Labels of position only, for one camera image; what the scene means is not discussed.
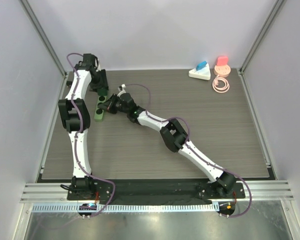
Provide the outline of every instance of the pink toy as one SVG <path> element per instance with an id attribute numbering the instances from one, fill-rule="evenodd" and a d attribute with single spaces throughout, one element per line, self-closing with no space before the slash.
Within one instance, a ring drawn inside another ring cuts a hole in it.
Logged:
<path id="1" fill-rule="evenodd" d="M 227 56 L 220 56 L 216 61 L 217 66 L 224 66 L 228 64 L 228 57 Z"/>

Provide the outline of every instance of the gray floor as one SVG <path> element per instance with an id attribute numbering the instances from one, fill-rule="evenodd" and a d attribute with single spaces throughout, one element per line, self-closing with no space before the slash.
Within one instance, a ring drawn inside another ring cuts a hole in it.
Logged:
<path id="1" fill-rule="evenodd" d="M 191 140 L 217 164 L 242 177 L 269 176 L 235 69 L 227 78 L 230 90 L 225 94 L 213 91 L 212 79 L 188 77 L 188 70 L 108 71 L 107 77 L 109 95 L 117 93 L 116 88 L 123 83 L 148 86 L 152 93 L 149 111 L 162 118 L 185 118 L 191 127 Z M 130 86 L 127 92 L 138 105 L 147 106 L 145 89 Z M 107 113 L 103 122 L 94 122 L 95 92 L 87 92 L 85 103 L 92 119 L 88 155 L 94 175 L 107 179 L 205 177 L 189 160 L 170 152 L 158 132 L 131 123 L 123 113 Z M 72 172 L 71 144 L 58 116 L 42 178 L 70 179 Z"/>
<path id="2" fill-rule="evenodd" d="M 236 208 L 247 205 L 238 202 Z M 32 213 L 25 240 L 293 240 L 280 201 L 254 201 L 238 218 L 216 212 L 105 213 L 62 227 L 77 217 Z"/>

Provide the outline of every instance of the metal corner post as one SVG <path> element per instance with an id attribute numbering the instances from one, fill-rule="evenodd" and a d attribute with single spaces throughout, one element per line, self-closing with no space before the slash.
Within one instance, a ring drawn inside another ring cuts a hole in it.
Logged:
<path id="1" fill-rule="evenodd" d="M 252 47 L 250 48 L 242 67 L 240 68 L 240 72 L 243 74 L 245 70 L 247 69 L 251 59 L 255 55 L 257 49 L 259 48 L 261 42 L 264 40 L 265 36 L 267 35 L 269 29 L 271 28 L 272 24 L 274 23 L 276 17 L 278 16 L 278 13 L 284 6 L 286 0 L 277 0 L 274 4 L 272 10 L 270 11 L 268 17 L 266 18 L 258 36 L 256 37 Z"/>
<path id="2" fill-rule="evenodd" d="M 21 3 L 25 13 L 27 14 L 31 23 L 33 24 L 33 27 L 35 28 L 36 32 L 38 33 L 39 37 L 41 38 L 41 40 L 42 40 L 44 46 L 46 47 L 47 51 L 49 52 L 50 56 L 52 57 L 55 65 L 59 69 L 62 76 L 65 78 L 66 71 L 65 71 L 64 67 L 62 66 L 54 48 L 52 47 L 45 31 L 43 30 L 39 20 L 37 19 L 33 9 L 31 8 L 31 6 L 29 4 L 28 0 L 19 0 L 19 2 Z"/>

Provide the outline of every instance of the white wall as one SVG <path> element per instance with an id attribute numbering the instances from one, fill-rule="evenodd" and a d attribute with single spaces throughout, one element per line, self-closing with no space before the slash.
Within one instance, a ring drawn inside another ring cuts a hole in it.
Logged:
<path id="1" fill-rule="evenodd" d="M 300 212 L 300 0 L 286 1 L 245 76 L 278 176 Z"/>
<path id="2" fill-rule="evenodd" d="M 61 74 L 17 0 L 0 0 L 0 240 L 38 173 Z"/>
<path id="3" fill-rule="evenodd" d="M 275 1 L 29 0 L 67 70 L 69 52 L 94 53 L 108 70 L 192 68 L 219 55 L 241 67 Z"/>

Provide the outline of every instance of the gray table surface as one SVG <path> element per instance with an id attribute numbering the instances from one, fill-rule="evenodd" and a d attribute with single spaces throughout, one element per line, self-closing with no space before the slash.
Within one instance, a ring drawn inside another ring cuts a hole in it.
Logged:
<path id="1" fill-rule="evenodd" d="M 212 80 L 188 77 L 188 70 L 108 71 L 109 96 L 121 84 L 144 84 L 151 90 L 149 111 L 162 118 L 182 117 L 190 125 L 190 139 L 214 162 L 242 177 L 268 177 L 267 167 L 240 78 L 235 69 L 227 78 L 230 89 L 220 94 Z M 146 107 L 147 91 L 129 86 L 135 102 Z M 97 94 L 87 91 L 90 112 L 88 155 L 94 175 L 106 179 L 168 179 L 206 177 L 188 159 L 170 152 L 160 134 L 131 123 L 125 114 L 106 113 L 94 121 Z M 68 133 L 57 117 L 42 179 L 70 179 L 73 156 Z"/>

